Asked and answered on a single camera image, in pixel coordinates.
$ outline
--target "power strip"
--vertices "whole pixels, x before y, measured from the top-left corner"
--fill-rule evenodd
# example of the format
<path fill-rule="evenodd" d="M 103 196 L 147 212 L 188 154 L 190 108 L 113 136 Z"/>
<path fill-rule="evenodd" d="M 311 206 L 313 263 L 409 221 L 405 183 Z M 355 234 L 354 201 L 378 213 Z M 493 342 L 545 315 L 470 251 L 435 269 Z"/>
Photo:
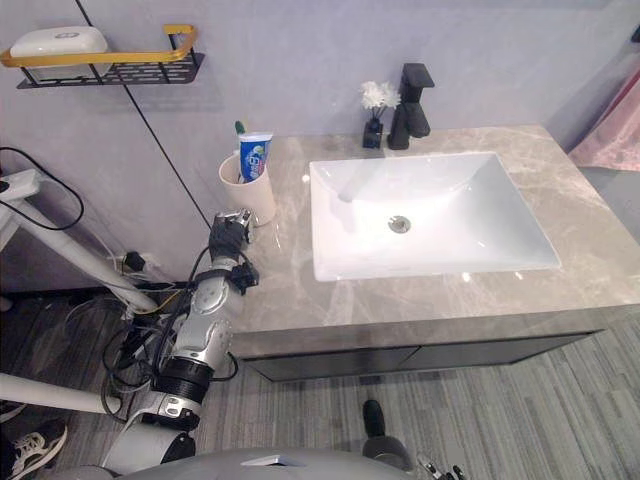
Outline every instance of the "power strip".
<path fill-rule="evenodd" d="M 40 191 L 40 174 L 33 168 L 1 177 L 0 180 L 9 184 L 9 188 L 0 193 L 3 202 L 20 200 Z"/>

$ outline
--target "wall shelf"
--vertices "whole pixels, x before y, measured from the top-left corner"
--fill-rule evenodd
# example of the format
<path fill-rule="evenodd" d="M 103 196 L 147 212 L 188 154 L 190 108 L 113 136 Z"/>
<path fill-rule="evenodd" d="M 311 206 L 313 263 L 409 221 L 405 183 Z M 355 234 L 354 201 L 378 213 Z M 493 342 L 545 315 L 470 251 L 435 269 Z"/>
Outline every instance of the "wall shelf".
<path fill-rule="evenodd" d="M 172 50 L 164 52 L 108 52 L 74 53 L 66 55 L 12 57 L 9 50 L 0 54 L 5 67 L 20 68 L 26 79 L 18 89 L 68 87 L 80 85 L 158 85 L 191 83 L 204 60 L 193 44 L 197 30 L 193 25 L 165 25 Z M 177 35 L 182 41 L 176 44 Z M 99 75 L 95 64 L 112 64 L 104 75 Z M 93 76 L 62 79 L 38 79 L 29 71 L 32 67 L 60 65 L 88 65 Z"/>

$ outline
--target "toothpaste tube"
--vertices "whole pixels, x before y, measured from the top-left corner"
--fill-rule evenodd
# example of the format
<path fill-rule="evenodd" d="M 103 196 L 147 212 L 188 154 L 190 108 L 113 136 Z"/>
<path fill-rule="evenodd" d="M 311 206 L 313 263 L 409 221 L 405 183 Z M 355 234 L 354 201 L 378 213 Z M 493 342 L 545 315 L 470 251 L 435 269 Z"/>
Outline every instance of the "toothpaste tube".
<path fill-rule="evenodd" d="M 262 175 L 267 164 L 273 133 L 242 133 L 240 139 L 240 173 L 246 183 Z"/>

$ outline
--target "rectangular sink basin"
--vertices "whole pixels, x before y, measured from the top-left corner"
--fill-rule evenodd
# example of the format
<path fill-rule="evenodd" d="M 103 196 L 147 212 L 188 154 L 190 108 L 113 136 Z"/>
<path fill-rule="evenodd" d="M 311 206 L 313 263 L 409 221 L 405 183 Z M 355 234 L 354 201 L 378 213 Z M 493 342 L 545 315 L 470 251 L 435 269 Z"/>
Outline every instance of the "rectangular sink basin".
<path fill-rule="evenodd" d="M 493 152 L 309 165 L 318 281 L 560 266 Z"/>

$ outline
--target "cabinet door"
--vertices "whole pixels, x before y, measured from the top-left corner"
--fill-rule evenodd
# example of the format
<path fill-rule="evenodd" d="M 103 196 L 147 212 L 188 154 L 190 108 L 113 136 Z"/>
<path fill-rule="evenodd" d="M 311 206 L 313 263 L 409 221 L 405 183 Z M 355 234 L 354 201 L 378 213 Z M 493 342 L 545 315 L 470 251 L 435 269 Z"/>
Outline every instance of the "cabinet door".
<path fill-rule="evenodd" d="M 426 345 L 405 360 L 399 370 L 438 370 L 513 363 L 589 336 L 590 333 L 473 343 Z"/>
<path fill-rule="evenodd" d="M 354 350 L 247 360 L 246 363 L 268 379 L 280 382 L 391 372 L 416 350 L 416 347 Z"/>

